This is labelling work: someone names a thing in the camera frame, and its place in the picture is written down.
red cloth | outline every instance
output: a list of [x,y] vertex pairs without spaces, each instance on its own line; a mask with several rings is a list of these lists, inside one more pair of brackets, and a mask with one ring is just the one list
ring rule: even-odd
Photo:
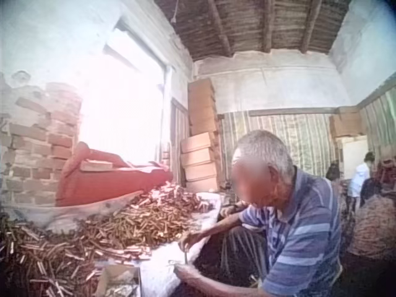
[[[80,163],[86,159],[110,161],[114,169],[102,172],[80,171]],[[118,155],[90,150],[87,144],[79,142],[73,156],[62,169],[56,206],[89,204],[139,190],[149,191],[172,178],[172,173],[164,165],[150,162],[135,166]]]

stacked cardboard boxes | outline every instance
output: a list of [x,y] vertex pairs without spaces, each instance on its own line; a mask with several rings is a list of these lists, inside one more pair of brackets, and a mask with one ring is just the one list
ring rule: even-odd
[[188,112],[191,135],[218,133],[215,92],[210,79],[192,82],[188,86]]
[[364,134],[359,111],[354,106],[338,108],[338,113],[330,117],[330,132],[334,139]]
[[221,152],[215,94],[210,79],[188,86],[188,111],[192,137],[181,144],[181,164],[187,189],[192,192],[219,191]]
[[205,132],[181,142],[181,165],[186,172],[187,189],[191,192],[219,190],[220,159],[215,150],[218,142],[214,133]]

window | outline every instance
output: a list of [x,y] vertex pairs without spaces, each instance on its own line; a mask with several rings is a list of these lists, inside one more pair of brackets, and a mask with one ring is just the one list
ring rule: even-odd
[[132,163],[155,160],[161,137],[164,67],[116,28],[91,66],[80,140]]

man's hand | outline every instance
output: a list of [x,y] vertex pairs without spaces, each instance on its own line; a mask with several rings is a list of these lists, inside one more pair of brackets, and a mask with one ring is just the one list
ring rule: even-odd
[[190,248],[204,238],[201,232],[187,232],[179,240],[179,248],[182,252],[188,252]]
[[200,277],[199,271],[192,265],[176,264],[173,272],[184,282]]
[[223,208],[220,210],[220,215],[221,215],[223,218],[226,218],[226,217],[228,217],[229,215],[232,215],[233,213],[235,213],[237,210],[238,210],[238,208],[237,208],[236,205],[231,205],[231,206],[223,207]]

